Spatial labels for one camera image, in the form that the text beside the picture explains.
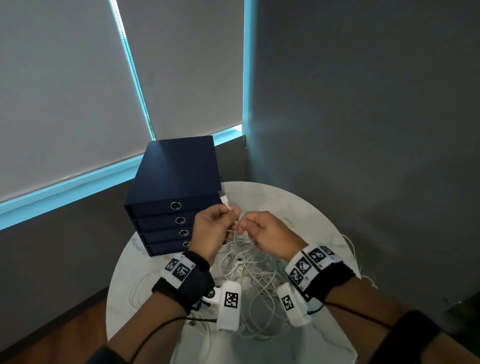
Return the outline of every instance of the drawer handle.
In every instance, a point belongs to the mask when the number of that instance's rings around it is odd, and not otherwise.
[[[180,208],[181,208],[181,203],[180,203],[180,202],[172,202],[172,203],[170,204],[170,207],[171,207],[172,209],[174,209],[174,210],[180,210]]]

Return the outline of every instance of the wooden floor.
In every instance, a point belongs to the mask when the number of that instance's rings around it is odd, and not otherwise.
[[[8,364],[80,364],[107,342],[103,300],[64,326],[54,330]]]

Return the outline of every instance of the blue drawer organizer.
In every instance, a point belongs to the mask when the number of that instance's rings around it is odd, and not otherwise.
[[[125,200],[125,209],[150,256],[190,246],[195,214],[219,204],[220,175],[213,137],[155,140]]]

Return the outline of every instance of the drawer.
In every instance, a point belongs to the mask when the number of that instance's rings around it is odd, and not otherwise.
[[[217,193],[205,196],[144,202],[141,204],[126,205],[125,208],[130,210],[131,216],[133,216],[134,219],[138,219],[174,212],[201,211],[220,203],[220,197]]]
[[[185,252],[190,246],[190,240],[170,240],[168,242],[161,242],[157,244],[147,245],[147,252],[150,256],[164,255],[171,253]]]
[[[165,242],[168,240],[184,239],[190,240],[192,238],[193,226],[185,226],[182,228],[157,230],[152,232],[142,232],[142,235],[147,244],[155,244]]]
[[[150,216],[147,218],[138,218],[135,222],[142,232],[192,226],[197,212],[198,211],[189,211],[176,214]]]

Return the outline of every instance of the black wire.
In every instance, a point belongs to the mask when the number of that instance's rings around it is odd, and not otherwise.
[[[337,304],[337,303],[331,303],[331,302],[325,302],[326,305],[328,306],[333,306],[333,307],[336,307],[336,308],[339,308],[340,310],[343,310],[343,311],[347,311],[347,312],[350,312],[351,314],[353,315],[356,315],[358,317],[361,317],[361,318],[364,318],[366,320],[369,320],[369,321],[372,321],[378,325],[381,325],[383,326],[384,328],[388,328],[388,329],[391,329],[393,326],[392,325],[389,325],[389,324],[386,324],[385,322],[382,322],[380,320],[377,320],[376,318],[373,318],[373,317],[370,317],[370,316],[367,316],[367,315],[364,315],[364,314],[361,314],[359,312],[356,312],[356,311],[353,311],[352,309],[348,308],[348,307],[345,307],[345,306],[342,306],[340,304]]]
[[[171,320],[168,320],[167,322],[164,322],[159,327],[157,327],[155,330],[153,330],[150,334],[148,334],[148,336],[142,341],[142,343],[138,347],[137,351],[133,354],[132,358],[130,359],[130,363],[133,363],[133,361],[136,359],[138,353],[140,352],[141,348],[145,345],[145,343],[148,341],[148,339],[150,339],[161,328],[165,327],[168,324],[171,324],[174,321],[178,321],[178,320],[216,322],[216,319],[214,319],[214,318],[196,318],[196,317],[185,317],[185,316],[180,316],[180,317],[176,317],[176,318],[173,318]]]
[[[320,306],[320,308],[317,308],[316,310],[313,310],[313,311],[307,311],[307,315],[313,315],[313,314],[316,314],[318,311],[320,311],[320,310],[321,310],[322,308],[324,308],[324,307],[325,307],[325,305],[324,305],[324,304],[322,304],[322,305]]]

